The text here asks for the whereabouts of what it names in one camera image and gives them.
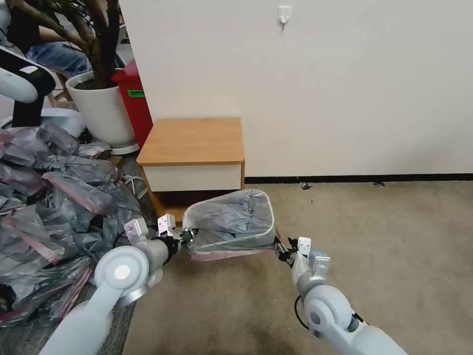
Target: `black baseboard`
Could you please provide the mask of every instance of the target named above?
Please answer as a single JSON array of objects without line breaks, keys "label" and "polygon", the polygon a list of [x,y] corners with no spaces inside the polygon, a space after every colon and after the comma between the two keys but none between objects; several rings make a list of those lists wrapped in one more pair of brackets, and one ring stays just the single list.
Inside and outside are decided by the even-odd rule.
[{"label": "black baseboard", "polygon": [[402,174],[402,175],[346,175],[311,177],[245,177],[245,183],[300,183],[300,182],[391,182],[391,181],[472,181],[473,174]]}]

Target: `white plant pot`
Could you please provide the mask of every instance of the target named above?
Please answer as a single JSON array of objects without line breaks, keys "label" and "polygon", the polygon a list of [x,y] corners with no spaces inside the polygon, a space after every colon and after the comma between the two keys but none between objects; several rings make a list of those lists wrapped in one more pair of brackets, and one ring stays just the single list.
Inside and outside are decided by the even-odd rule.
[{"label": "white plant pot", "polygon": [[98,90],[76,89],[78,83],[94,77],[92,72],[73,76],[66,81],[72,99],[91,135],[112,148],[122,148],[136,143],[128,113],[117,87]]}]

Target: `green label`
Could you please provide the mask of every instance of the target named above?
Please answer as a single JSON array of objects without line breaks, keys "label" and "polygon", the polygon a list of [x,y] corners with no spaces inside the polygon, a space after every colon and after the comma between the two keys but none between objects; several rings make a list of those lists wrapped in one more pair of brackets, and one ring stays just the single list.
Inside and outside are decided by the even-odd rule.
[{"label": "green label", "polygon": [[128,96],[133,99],[144,98],[144,91],[143,90],[128,90]]}]

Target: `circular joint cap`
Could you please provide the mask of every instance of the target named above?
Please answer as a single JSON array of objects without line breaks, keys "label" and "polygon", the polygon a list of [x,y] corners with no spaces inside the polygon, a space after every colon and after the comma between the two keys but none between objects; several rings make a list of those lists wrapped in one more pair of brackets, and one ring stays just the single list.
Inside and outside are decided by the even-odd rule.
[{"label": "circular joint cap", "polygon": [[106,282],[124,291],[143,285],[149,273],[146,255],[138,248],[123,246],[112,249],[100,259],[95,269],[97,287]]}]

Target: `wooden tabletop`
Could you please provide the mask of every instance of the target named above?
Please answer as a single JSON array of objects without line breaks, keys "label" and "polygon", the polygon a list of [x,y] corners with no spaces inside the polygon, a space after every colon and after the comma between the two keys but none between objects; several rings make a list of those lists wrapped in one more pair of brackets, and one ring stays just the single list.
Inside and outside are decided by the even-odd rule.
[{"label": "wooden tabletop", "polygon": [[245,160],[241,119],[157,119],[137,158],[140,165],[239,164]]}]

